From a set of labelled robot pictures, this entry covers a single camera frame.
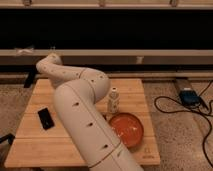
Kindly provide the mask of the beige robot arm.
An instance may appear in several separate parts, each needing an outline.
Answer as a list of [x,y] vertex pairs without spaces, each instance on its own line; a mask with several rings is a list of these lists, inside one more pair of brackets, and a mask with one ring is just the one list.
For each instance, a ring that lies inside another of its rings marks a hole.
[[90,171],[144,171],[95,106],[110,88],[104,72],[64,66],[55,53],[36,68],[51,81],[56,114]]

